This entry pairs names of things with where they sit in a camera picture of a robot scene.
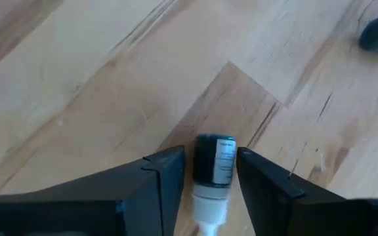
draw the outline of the dropper bottle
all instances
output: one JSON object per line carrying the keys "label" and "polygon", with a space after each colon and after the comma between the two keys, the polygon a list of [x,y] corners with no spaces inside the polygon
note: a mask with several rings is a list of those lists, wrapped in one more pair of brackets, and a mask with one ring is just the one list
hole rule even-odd
{"label": "dropper bottle", "polygon": [[228,196],[236,157],[236,139],[200,134],[194,154],[194,219],[203,236],[216,236],[226,221]]}

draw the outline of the wooden floor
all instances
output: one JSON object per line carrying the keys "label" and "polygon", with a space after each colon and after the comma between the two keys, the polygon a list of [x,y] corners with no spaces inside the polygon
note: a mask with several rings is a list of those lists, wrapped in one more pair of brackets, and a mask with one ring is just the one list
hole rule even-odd
{"label": "wooden floor", "polygon": [[[233,135],[348,198],[378,197],[378,0],[0,3],[0,194]],[[254,235],[235,177],[220,235]]]}

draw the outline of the bottle label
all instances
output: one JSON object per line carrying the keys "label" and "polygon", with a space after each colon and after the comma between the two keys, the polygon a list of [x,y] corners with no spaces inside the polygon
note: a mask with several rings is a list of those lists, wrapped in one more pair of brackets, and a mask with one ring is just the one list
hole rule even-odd
{"label": "bottle label", "polygon": [[213,182],[230,184],[233,177],[234,158],[236,157],[236,141],[217,140],[215,151]]}

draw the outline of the bottle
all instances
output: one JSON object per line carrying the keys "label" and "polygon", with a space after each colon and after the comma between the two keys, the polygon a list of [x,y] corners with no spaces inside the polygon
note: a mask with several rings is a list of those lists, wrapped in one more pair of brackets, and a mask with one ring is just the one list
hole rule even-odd
{"label": "bottle", "polygon": [[194,219],[203,236],[215,236],[226,221],[236,157],[236,139],[200,134],[194,154]]}

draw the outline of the small bottle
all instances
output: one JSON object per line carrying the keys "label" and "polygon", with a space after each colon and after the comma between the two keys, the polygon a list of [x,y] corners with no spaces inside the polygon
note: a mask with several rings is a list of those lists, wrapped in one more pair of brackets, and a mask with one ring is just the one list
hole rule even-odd
{"label": "small bottle", "polygon": [[236,157],[236,139],[200,134],[194,155],[194,219],[203,236],[215,236],[226,221]]}

